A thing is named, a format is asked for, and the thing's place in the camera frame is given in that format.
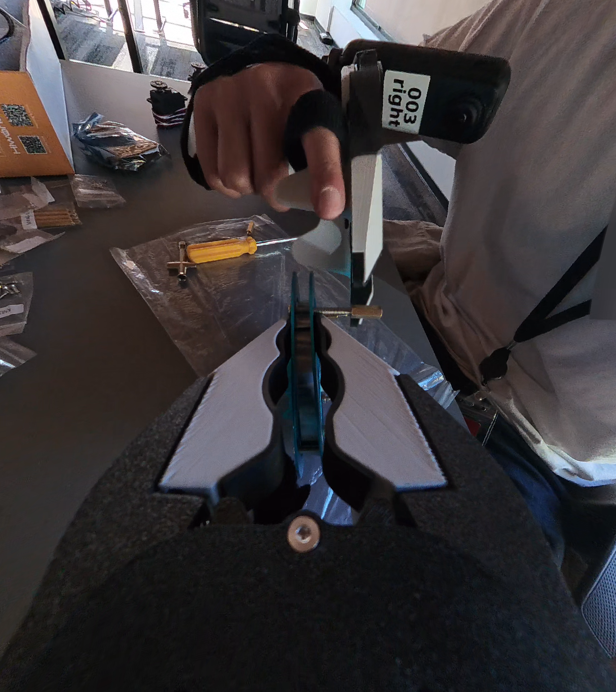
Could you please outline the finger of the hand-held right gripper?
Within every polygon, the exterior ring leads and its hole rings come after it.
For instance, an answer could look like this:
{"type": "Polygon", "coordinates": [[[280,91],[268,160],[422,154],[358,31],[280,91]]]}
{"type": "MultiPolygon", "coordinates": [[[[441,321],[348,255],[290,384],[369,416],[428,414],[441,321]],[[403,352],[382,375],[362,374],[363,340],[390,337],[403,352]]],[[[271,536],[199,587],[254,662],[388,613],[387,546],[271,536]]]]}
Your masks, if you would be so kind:
{"type": "Polygon", "coordinates": [[[350,300],[370,304],[372,274],[383,250],[382,155],[364,154],[351,161],[350,300]]]}

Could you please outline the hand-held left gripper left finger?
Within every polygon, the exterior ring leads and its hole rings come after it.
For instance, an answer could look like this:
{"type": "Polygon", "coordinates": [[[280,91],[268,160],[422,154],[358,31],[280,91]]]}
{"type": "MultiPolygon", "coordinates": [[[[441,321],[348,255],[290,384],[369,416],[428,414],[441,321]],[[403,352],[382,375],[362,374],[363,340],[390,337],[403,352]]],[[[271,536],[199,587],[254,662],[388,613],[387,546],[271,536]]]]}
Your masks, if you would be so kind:
{"type": "Polygon", "coordinates": [[[289,386],[285,318],[219,366],[158,481],[162,493],[240,500],[257,522],[292,513],[281,398],[289,386]]]}

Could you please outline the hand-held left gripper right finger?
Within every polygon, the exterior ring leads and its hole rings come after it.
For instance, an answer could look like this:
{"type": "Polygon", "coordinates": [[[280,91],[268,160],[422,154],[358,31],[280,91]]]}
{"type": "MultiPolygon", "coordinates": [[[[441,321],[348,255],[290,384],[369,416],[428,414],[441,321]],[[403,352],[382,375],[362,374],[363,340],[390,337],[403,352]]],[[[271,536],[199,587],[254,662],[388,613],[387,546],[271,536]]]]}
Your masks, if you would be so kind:
{"type": "Polygon", "coordinates": [[[370,497],[447,485],[396,370],[324,318],[319,363],[330,399],[322,467],[340,499],[362,511],[370,497]]]}

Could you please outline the blue metal turntable disc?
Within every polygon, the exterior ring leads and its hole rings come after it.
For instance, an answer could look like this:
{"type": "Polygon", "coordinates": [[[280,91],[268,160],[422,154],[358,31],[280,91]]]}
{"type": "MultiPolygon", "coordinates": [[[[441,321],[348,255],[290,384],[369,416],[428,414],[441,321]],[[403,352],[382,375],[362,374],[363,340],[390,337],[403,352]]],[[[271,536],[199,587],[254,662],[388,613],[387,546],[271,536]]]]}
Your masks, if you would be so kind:
{"type": "Polygon", "coordinates": [[[289,329],[289,410],[293,422],[294,463],[297,476],[304,474],[306,454],[322,454],[324,422],[321,365],[316,354],[316,297],[313,272],[309,273],[307,299],[300,298],[298,276],[292,276],[289,329]]]}

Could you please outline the grey desk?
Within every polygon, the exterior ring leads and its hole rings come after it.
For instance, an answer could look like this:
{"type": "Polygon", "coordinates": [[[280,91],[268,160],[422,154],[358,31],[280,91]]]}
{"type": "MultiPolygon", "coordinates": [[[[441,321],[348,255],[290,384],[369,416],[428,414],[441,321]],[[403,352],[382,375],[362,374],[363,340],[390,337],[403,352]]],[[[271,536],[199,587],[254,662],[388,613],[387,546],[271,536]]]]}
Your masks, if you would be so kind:
{"type": "Polygon", "coordinates": [[[34,274],[18,342],[36,356],[0,379],[0,655],[89,489],[195,379],[110,249],[254,214],[270,215],[287,232],[305,232],[313,221],[305,212],[275,212],[258,197],[233,201],[195,185],[178,131],[154,124],[147,75],[61,67],[70,123],[96,111],[159,136],[170,156],[139,172],[113,172],[74,145],[75,169],[113,175],[126,204],[80,212],[81,226],[22,255],[15,267],[34,274]]]}

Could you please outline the person's right hand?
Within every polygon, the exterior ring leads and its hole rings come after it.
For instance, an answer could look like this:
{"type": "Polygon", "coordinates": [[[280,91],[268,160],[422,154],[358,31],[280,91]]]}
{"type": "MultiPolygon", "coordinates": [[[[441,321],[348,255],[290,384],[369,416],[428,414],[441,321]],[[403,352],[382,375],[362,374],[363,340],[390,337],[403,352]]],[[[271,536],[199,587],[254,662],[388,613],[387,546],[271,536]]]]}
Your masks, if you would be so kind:
{"type": "Polygon", "coordinates": [[[289,175],[283,154],[286,119],[320,80],[298,66],[269,63],[202,86],[193,102],[197,156],[206,182],[238,199],[259,195],[277,211],[276,186],[289,175]]]}

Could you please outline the large clear plastic bag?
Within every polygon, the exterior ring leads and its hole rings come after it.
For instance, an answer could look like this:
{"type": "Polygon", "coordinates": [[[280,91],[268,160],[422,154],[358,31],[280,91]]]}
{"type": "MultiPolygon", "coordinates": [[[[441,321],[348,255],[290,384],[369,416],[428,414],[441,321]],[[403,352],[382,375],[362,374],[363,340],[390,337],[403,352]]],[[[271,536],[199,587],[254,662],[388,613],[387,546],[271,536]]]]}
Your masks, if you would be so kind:
{"type": "MultiPolygon", "coordinates": [[[[200,223],[165,238],[130,249],[112,248],[111,254],[140,296],[180,349],[196,376],[207,376],[262,332],[286,317],[291,278],[297,273],[307,288],[308,270],[295,261],[292,243],[259,247],[252,257],[203,264],[188,270],[179,282],[177,270],[165,264],[178,256],[178,244],[189,244],[244,235],[250,221],[257,240],[286,240],[289,235],[266,215],[200,223]]],[[[340,307],[348,302],[347,278],[338,272],[315,270],[318,306],[340,307]]],[[[365,320],[357,327],[341,318],[335,322],[390,367],[411,376],[442,408],[452,404],[453,391],[433,357],[423,360],[382,320],[365,320]]],[[[312,486],[305,508],[332,524],[351,524],[352,510],[329,489],[315,455],[307,455],[298,474],[300,486],[312,486]]]]}

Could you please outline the metal cross wrench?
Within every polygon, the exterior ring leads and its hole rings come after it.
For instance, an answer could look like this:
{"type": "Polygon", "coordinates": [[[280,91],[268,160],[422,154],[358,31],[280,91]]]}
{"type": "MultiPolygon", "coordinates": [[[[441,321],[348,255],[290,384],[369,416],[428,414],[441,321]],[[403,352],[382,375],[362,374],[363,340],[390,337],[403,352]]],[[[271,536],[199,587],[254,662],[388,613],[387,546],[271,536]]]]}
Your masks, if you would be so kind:
{"type": "Polygon", "coordinates": [[[179,254],[178,260],[167,262],[166,268],[170,273],[176,274],[177,280],[180,284],[184,284],[188,278],[188,270],[197,267],[197,263],[190,260],[188,257],[188,245],[185,241],[179,241],[177,246],[179,254]]]}

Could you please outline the black servo motor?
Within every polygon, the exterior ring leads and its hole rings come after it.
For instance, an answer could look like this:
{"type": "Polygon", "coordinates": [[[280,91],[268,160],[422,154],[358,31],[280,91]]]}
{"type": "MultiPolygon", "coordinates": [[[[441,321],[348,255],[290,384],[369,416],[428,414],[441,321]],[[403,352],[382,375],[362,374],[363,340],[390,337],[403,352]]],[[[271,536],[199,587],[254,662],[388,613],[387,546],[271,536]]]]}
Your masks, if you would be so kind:
{"type": "Polygon", "coordinates": [[[150,82],[148,102],[155,125],[159,129],[171,129],[183,124],[186,114],[186,97],[164,81],[150,82]]]}

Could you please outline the blue bag of dark parts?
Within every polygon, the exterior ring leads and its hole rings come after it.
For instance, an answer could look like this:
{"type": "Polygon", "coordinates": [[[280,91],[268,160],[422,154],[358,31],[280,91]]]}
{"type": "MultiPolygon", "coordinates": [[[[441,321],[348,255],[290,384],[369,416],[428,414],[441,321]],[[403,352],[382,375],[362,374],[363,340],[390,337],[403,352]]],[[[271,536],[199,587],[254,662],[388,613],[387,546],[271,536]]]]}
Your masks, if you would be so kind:
{"type": "Polygon", "coordinates": [[[96,112],[72,123],[71,131],[84,154],[105,168],[136,172],[169,156],[160,143],[96,112]]]}

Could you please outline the pile of clear parts bags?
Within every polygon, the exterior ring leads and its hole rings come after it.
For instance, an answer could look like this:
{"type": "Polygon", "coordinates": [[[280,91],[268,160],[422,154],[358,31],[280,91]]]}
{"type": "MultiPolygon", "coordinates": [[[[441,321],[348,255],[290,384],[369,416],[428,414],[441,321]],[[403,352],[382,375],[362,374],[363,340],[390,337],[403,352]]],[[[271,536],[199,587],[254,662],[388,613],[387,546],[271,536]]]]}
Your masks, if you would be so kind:
{"type": "Polygon", "coordinates": [[[70,178],[12,186],[0,193],[0,378],[34,357],[12,337],[24,331],[34,296],[34,275],[15,261],[81,225],[79,211],[125,203],[105,177],[70,178]]]}

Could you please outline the yellow handled screwdriver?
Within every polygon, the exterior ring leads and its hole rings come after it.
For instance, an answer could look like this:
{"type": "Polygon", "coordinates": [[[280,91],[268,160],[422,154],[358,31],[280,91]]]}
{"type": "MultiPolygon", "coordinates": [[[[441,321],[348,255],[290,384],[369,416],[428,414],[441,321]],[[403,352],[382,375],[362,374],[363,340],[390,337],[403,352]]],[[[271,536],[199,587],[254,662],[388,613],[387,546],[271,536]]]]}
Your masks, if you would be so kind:
{"type": "Polygon", "coordinates": [[[250,235],[243,238],[232,238],[219,241],[210,241],[201,244],[189,244],[186,247],[186,256],[189,262],[206,264],[226,259],[234,259],[243,255],[253,255],[260,247],[268,247],[275,244],[290,244],[298,238],[278,238],[257,241],[250,235]]]}

